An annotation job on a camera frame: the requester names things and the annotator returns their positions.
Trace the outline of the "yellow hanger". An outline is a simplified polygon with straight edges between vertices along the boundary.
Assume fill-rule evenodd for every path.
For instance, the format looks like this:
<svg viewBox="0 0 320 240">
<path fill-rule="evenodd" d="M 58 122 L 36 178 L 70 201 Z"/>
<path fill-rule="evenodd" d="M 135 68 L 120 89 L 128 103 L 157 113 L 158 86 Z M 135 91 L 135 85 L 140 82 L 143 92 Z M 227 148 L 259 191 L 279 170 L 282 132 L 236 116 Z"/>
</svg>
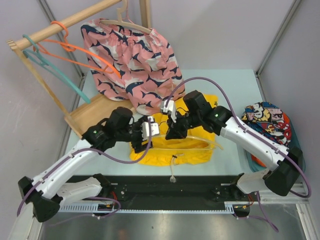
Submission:
<svg viewBox="0 0 320 240">
<path fill-rule="evenodd" d="M 213 150 L 219 148 L 221 150 L 224 147 L 216 142 L 216 135 L 209 134 L 203 136 L 188 135 L 183 139 L 165 139 L 165 135 L 154 136 L 152 138 L 153 146 L 156 149 L 168 149 L 168 150 Z"/>
</svg>

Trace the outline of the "teal hanger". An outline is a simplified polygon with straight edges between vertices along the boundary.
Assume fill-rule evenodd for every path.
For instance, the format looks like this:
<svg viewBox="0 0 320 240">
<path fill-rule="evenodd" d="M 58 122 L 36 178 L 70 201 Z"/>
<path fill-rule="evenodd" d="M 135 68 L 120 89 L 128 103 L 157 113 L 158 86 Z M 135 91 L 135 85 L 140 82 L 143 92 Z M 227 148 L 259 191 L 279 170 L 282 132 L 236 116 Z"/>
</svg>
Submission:
<svg viewBox="0 0 320 240">
<path fill-rule="evenodd" d="M 41 68 L 45 69 L 47 72 L 54 75 L 56 78 L 58 78 L 60 81 L 62 81 L 66 86 L 71 88 L 75 93 L 77 93 L 87 104 L 91 103 L 90 98 L 88 98 L 74 83 L 73 81 L 65 75 L 59 68 L 57 68 L 52 62 L 50 62 L 47 58 L 45 58 L 41 53 L 38 46 L 36 46 L 36 43 L 26 34 L 22 35 L 24 38 L 26 38 L 29 43 L 33 47 L 35 47 L 35 50 L 30 49 L 24 49 L 22 51 L 23 55 L 31 60 L 33 63 L 37 64 Z"/>
</svg>

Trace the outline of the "yellow shorts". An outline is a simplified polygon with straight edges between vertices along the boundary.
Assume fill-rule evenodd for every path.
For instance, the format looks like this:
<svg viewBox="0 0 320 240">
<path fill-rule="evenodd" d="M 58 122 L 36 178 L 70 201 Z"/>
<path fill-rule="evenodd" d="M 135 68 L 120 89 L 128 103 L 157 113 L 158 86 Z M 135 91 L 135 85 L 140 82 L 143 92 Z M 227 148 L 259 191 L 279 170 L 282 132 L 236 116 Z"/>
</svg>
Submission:
<svg viewBox="0 0 320 240">
<path fill-rule="evenodd" d="M 156 123 L 159 124 L 160 135 L 165 135 L 168 126 L 165 123 L 167 116 L 161 113 L 152 115 Z M 206 136 L 213 133 L 206 132 L 201 126 L 190 129 L 187 136 Z M 153 167 L 170 167 L 170 182 L 175 183 L 177 180 L 174 176 L 174 166 L 179 165 L 199 165 L 210 161 L 214 149 L 159 149 L 154 146 L 150 148 L 146 156 L 138 163 L 140 165 Z"/>
</svg>

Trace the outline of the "beige hanger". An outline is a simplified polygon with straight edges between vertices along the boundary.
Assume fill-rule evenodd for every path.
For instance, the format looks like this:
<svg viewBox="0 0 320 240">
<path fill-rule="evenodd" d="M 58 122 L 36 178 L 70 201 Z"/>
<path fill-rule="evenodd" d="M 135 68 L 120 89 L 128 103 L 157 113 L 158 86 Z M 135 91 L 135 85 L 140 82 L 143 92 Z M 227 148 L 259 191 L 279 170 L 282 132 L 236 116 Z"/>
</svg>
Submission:
<svg viewBox="0 0 320 240">
<path fill-rule="evenodd" d="M 117 8 L 116 10 L 117 20 L 103 19 L 103 20 L 100 20 L 100 23 L 103 25 L 118 25 L 118 26 L 130 28 L 130 29 L 138 30 L 146 34 L 150 34 L 152 32 L 151 29 L 135 24 L 129 19 L 128 1 L 122 0 L 121 2 L 122 2 L 122 6 Z"/>
</svg>

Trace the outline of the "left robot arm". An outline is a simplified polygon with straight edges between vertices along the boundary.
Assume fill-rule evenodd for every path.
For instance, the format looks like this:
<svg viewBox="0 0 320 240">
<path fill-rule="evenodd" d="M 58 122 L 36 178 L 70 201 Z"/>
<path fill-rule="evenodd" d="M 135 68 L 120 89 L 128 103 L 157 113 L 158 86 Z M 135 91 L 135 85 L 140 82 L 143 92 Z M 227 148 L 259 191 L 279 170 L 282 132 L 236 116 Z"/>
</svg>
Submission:
<svg viewBox="0 0 320 240">
<path fill-rule="evenodd" d="M 133 112 L 125 107 L 113 110 L 109 117 L 87 129 L 76 145 L 51 167 L 39 175 L 24 176 L 18 181 L 21 204 L 33 206 L 33 215 L 43 223 L 58 213 L 61 207 L 83 199 L 105 200 L 110 196 L 111 184 L 101 174 L 69 183 L 74 173 L 96 156 L 101 155 L 117 163 L 131 165 L 106 153 L 117 142 L 131 143 L 144 156 L 152 145 L 152 137 L 159 134 L 159 125 L 152 116 L 134 120 Z"/>
</svg>

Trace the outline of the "orange hanger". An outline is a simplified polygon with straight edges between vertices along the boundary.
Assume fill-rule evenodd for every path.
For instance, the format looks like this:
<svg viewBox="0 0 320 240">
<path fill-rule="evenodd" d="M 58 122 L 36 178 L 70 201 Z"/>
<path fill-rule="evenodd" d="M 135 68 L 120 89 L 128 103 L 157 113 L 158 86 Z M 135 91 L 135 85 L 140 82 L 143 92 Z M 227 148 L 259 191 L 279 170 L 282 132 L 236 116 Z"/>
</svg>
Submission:
<svg viewBox="0 0 320 240">
<path fill-rule="evenodd" d="M 56 59 L 60 59 L 60 60 L 64 60 L 70 63 L 73 63 L 75 65 L 81 66 L 81 67 L 86 67 L 89 69 L 92 69 L 94 71 L 97 72 L 101 72 L 103 74 L 115 74 L 118 78 L 121 77 L 120 71 L 117 70 L 110 62 L 108 62 L 106 59 L 102 58 L 101 56 L 99 56 L 96 53 L 93 53 L 89 50 L 86 50 L 82 47 L 79 47 L 77 45 L 71 44 L 68 41 L 68 36 L 69 36 L 69 31 L 68 28 L 63 25 L 61 22 L 59 21 L 52 21 L 50 23 L 51 25 L 58 25 L 59 27 L 61 27 L 64 31 L 65 31 L 65 35 L 63 36 L 63 40 L 59 41 L 59 40 L 53 40 L 53 39 L 49 39 L 46 38 L 44 40 L 42 40 L 45 43 L 54 43 L 54 44 L 58 44 L 62 47 L 62 49 L 67 52 L 67 53 L 73 53 L 75 51 L 80 51 L 84 54 L 86 54 L 86 56 L 90 56 L 91 57 L 91 61 L 95 61 L 95 65 L 90 65 L 90 64 L 86 64 L 77 60 L 73 60 L 73 59 L 69 59 L 66 57 L 62 57 L 60 55 L 57 54 L 53 54 L 51 52 L 49 52 L 42 44 L 40 44 L 39 42 L 35 44 L 35 46 L 32 47 L 32 51 L 35 53 L 36 50 L 38 50 L 38 52 L 43 53 L 47 56 L 56 58 Z"/>
</svg>

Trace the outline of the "pink shark print shorts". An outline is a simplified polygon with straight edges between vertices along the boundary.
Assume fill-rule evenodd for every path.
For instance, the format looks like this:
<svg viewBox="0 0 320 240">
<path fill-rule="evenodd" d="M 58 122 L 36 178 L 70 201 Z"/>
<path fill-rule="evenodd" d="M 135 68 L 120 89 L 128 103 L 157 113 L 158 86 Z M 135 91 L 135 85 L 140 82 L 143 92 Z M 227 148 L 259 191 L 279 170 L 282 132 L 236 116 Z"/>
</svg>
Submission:
<svg viewBox="0 0 320 240">
<path fill-rule="evenodd" d="M 112 101 L 129 100 L 142 115 L 160 112 L 164 98 L 185 95 L 170 43 L 156 30 L 145 33 L 94 19 L 80 27 L 97 91 Z"/>
</svg>

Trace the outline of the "aluminium frame rail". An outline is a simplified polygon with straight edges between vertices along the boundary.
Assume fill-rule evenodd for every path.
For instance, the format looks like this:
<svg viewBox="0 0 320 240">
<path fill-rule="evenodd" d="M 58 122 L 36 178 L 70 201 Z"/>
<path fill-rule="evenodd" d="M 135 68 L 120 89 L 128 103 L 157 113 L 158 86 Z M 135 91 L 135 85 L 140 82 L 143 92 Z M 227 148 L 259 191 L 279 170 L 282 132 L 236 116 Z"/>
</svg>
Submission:
<svg viewBox="0 0 320 240">
<path fill-rule="evenodd" d="M 300 195 L 306 194 L 303 183 L 295 183 L 291 189 Z M 309 201 L 307 198 L 302 198 L 292 192 L 289 192 L 287 196 L 280 196 L 270 190 L 262 190 L 259 195 L 260 201 L 264 204 L 302 204 Z"/>
</svg>

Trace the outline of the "wooden clothes rack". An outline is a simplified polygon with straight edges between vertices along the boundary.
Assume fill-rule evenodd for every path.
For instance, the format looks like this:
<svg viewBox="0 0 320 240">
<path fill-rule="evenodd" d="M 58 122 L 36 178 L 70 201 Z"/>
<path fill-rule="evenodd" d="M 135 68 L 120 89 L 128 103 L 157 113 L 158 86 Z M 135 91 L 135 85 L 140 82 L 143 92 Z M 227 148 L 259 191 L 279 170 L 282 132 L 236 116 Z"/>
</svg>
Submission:
<svg viewBox="0 0 320 240">
<path fill-rule="evenodd" d="M 90 103 L 84 103 L 81 106 L 77 107 L 75 110 L 69 112 L 62 102 L 55 95 L 53 90 L 45 82 L 44 78 L 37 71 L 30 61 L 30 57 L 26 57 L 23 54 L 23 50 L 32 46 L 32 43 L 39 43 L 45 40 L 48 40 L 55 34 L 58 34 L 62 31 L 68 32 L 68 28 L 74 26 L 75 24 L 88 19 L 89 17 L 118 4 L 119 0 L 102 0 L 90 7 L 85 8 L 84 10 L 77 12 L 61 21 L 55 21 L 50 24 L 48 27 L 43 28 L 31 36 L 23 37 L 17 41 L 9 39 L 6 41 L 10 49 L 20 58 L 29 72 L 35 77 L 37 82 L 42 86 L 51 99 L 55 102 L 58 108 L 64 114 L 64 120 L 74 131 L 74 133 L 81 137 L 82 134 L 93 124 L 96 124 L 102 118 L 109 117 L 112 110 L 117 107 L 130 107 L 133 110 L 133 106 L 127 100 L 124 102 L 115 102 L 107 99 L 102 94 L 97 94 L 92 97 Z"/>
</svg>

